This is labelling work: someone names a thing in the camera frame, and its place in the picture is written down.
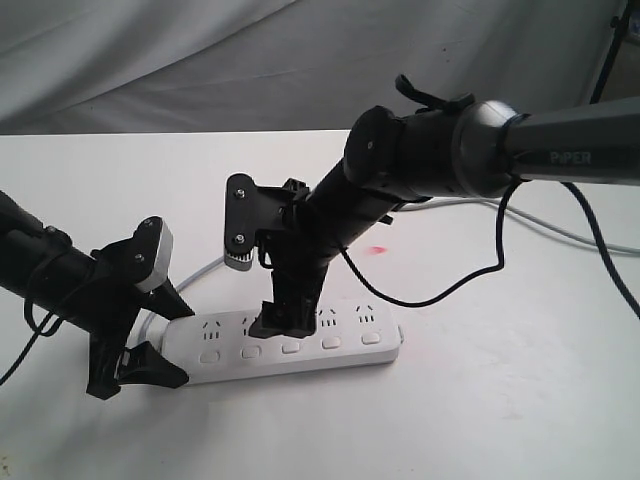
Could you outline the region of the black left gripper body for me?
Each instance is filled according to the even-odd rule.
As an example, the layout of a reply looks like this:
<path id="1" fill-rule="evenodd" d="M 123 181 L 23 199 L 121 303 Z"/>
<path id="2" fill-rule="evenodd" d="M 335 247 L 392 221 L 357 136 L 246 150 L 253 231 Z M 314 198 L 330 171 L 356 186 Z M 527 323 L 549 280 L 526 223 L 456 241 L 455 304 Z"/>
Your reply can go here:
<path id="1" fill-rule="evenodd" d="M 132 239 L 90 253 L 94 270 L 87 285 L 89 367 L 86 392 L 109 399 L 120 392 L 116 370 L 133 323 L 149 293 L 135 286 Z"/>

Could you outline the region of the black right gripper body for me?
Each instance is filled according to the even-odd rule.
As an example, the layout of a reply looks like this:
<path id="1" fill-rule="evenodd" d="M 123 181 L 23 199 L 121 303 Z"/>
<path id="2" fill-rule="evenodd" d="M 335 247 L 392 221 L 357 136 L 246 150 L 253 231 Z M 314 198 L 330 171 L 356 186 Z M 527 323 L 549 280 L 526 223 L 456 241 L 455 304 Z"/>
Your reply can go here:
<path id="1" fill-rule="evenodd" d="M 325 237 L 309 203 L 313 190 L 292 178 L 254 190 L 255 245 L 271 272 L 273 294 L 260 318 L 313 320 L 328 269 Z"/>

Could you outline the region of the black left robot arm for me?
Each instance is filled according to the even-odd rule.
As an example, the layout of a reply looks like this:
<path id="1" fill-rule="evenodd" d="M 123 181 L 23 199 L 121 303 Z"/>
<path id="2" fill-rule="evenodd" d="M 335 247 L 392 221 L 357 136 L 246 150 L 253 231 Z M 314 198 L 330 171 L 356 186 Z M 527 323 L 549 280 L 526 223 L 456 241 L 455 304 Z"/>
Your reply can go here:
<path id="1" fill-rule="evenodd" d="M 168 277 L 173 235 L 158 216 L 131 237 L 85 254 L 62 230 L 1 197 L 1 286 L 21 297 L 33 338 L 63 322 L 89 335 L 89 395 L 107 400 L 127 384 L 177 389 L 188 374 L 148 341 L 126 343 L 140 311 L 167 320 L 193 315 Z"/>

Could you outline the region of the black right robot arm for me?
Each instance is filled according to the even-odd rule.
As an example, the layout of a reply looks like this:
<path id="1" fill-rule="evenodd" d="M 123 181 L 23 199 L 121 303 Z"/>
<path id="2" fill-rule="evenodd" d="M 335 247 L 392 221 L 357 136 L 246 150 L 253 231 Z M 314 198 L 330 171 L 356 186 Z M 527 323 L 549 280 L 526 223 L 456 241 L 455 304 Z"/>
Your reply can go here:
<path id="1" fill-rule="evenodd" d="M 638 100 L 535 115 L 498 101 L 407 117 L 383 107 L 367 111 L 316 186 L 291 179 L 259 189 L 279 207 L 256 231 L 273 298 L 250 335 L 312 335 L 329 263 L 396 206 L 433 197 L 507 201 L 532 180 L 637 185 Z"/>

